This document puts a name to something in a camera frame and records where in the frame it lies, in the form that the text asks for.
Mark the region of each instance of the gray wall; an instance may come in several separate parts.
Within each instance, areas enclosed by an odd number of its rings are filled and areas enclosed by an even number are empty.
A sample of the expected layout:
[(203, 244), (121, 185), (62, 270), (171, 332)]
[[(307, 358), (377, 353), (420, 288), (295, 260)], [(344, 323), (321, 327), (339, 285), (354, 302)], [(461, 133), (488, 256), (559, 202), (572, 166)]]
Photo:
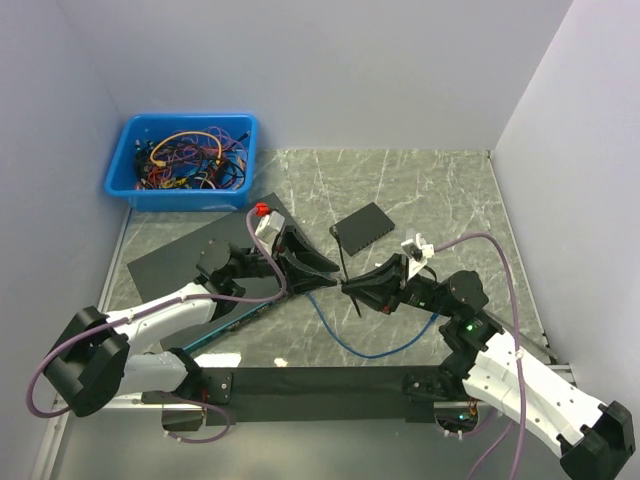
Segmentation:
[(27, 380), (98, 300), (123, 219), (101, 192), (121, 122), (52, 1), (3, 2), (0, 66), (0, 477), (17, 480), (46, 424), (24, 406)]
[(59, 0), (120, 111), (263, 146), (493, 148), (570, 0)]
[[(640, 4), (575, 0), (495, 152), (552, 347), (640, 438)], [(640, 456), (622, 478), (640, 478)]]

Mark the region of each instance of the marble surface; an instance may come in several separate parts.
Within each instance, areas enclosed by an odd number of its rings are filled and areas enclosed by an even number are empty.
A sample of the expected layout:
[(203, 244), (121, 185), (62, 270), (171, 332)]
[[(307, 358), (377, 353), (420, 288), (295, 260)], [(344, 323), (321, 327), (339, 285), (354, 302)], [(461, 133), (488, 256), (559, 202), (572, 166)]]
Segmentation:
[[(254, 182), (253, 199), (275, 192), (314, 245), (336, 263), (338, 249), (329, 227), (375, 201), (395, 222), (396, 230), (353, 258), (345, 256), (351, 276), (367, 272), (401, 251), (400, 237), (407, 228), (416, 228), (435, 245), (468, 231), (493, 234), (505, 249), (514, 274), (522, 332), (543, 343), (543, 330), (486, 151), (263, 151), (256, 160)], [(128, 262), (221, 215), (133, 212), (108, 308), (141, 303), (126, 268)], [(489, 242), (470, 240), (436, 255), (429, 265), (441, 279), (461, 269), (478, 271), (490, 298), (488, 308), (511, 322), (505, 276)], [(407, 306), (386, 316), (364, 305), (363, 318), (358, 318), (338, 288), (318, 291), (315, 296), (338, 335), (367, 354), (406, 343), (429, 318), (426, 312)], [(237, 353), (241, 366), (343, 366), (433, 365), (449, 352), (437, 328), (430, 328), (419, 342), (403, 352), (379, 360), (358, 358), (329, 336), (309, 300), (299, 297), (272, 308), (260, 319), (226, 334), (198, 353)], [(548, 361), (535, 350), (531, 352)]]

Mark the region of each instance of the blue plastic bin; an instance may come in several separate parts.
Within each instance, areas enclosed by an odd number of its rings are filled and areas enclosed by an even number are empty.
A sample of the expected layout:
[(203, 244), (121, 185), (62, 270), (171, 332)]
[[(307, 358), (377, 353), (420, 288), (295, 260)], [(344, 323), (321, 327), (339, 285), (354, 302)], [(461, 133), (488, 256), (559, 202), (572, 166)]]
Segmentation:
[[(220, 127), (232, 138), (251, 132), (243, 143), (247, 147), (247, 167), (242, 187), (202, 190), (135, 190), (137, 178), (133, 171), (136, 140), (161, 141), (177, 130), (204, 130)], [(120, 136), (120, 141), (107, 173), (104, 188), (109, 195), (126, 198), (131, 207), (141, 212), (215, 212), (232, 211), (244, 207), (249, 201), (256, 157), (258, 122), (252, 115), (151, 113), (131, 118)]]

